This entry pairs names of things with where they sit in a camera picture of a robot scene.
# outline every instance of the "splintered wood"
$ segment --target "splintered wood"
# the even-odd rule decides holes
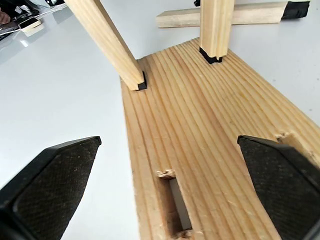
[[[280,239],[237,138],[294,132],[319,156],[319,128],[230,50],[210,65],[194,39],[138,62],[148,89],[122,83],[122,95],[141,239]],[[188,210],[187,235],[172,232],[176,210],[157,174],[166,170]]]

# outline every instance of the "black object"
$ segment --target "black object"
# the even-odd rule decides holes
[[[65,1],[64,0],[45,0],[45,2],[50,6],[56,6],[56,5],[60,5],[60,4],[64,4]]]
[[[320,231],[320,171],[294,147],[241,135],[254,189],[284,240],[315,239]]]
[[[142,73],[143,73],[144,82],[138,84],[138,91],[147,89],[147,78],[146,78],[146,74],[145,74],[144,71],[142,71]]]
[[[84,194],[100,137],[43,150],[0,190],[0,240],[59,240]]]
[[[310,1],[288,1],[281,19],[300,19],[307,16]]]
[[[193,4],[194,4],[196,7],[200,7],[201,1],[200,1],[200,0],[195,0],[195,1],[193,2]]]
[[[20,24],[19,24],[19,27],[20,27],[21,29],[24,29],[24,28],[26,28],[26,27],[30,26],[31,24],[34,24],[34,23],[36,23],[36,22],[38,22],[38,21],[39,21],[38,19],[36,19],[35,17],[32,17],[32,18],[30,18],[30,19],[28,19],[28,20],[20,23]]]
[[[208,54],[206,53],[205,50],[203,50],[201,47],[199,49],[199,52],[202,54],[204,59],[209,63],[209,64],[214,64],[214,63],[221,63],[222,62],[222,56],[219,57],[219,60],[217,59],[216,56],[214,57],[209,57]]]

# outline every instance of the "black rubber foot cap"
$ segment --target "black rubber foot cap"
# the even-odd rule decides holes
[[[209,63],[209,64],[214,64],[214,63],[221,63],[222,62],[222,56],[219,57],[219,60],[217,59],[216,56],[214,57],[209,57],[208,54],[206,53],[205,50],[203,50],[201,47],[199,49],[199,52],[202,54],[204,59]]]
[[[300,19],[307,16],[309,1],[288,1],[281,19]]]
[[[146,78],[145,72],[142,71],[142,73],[143,73],[144,82],[138,84],[138,90],[137,91],[147,89],[147,78]]]

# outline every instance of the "wood grain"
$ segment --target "wood grain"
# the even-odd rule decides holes
[[[130,90],[144,82],[140,66],[99,0],[66,0],[76,18],[115,67]]]
[[[191,239],[280,239],[237,138],[295,132],[319,156],[320,129],[230,50],[210,65],[194,39],[138,62],[148,89],[122,83],[122,96],[141,239],[173,239],[158,178],[166,170],[175,172]]]
[[[227,54],[235,0],[201,0],[200,47],[210,58]]]
[[[236,4],[233,25],[280,23],[288,2]],[[156,16],[158,28],[199,27],[201,9],[189,8],[164,11]]]

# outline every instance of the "wooden stick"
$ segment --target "wooden stick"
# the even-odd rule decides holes
[[[277,24],[287,2],[251,3],[234,6],[232,24]],[[199,27],[200,8],[164,11],[156,17],[158,28]]]
[[[99,0],[66,0],[76,18],[130,90],[144,85],[143,72]]]
[[[208,63],[221,62],[228,52],[235,0],[202,0],[200,53]]]

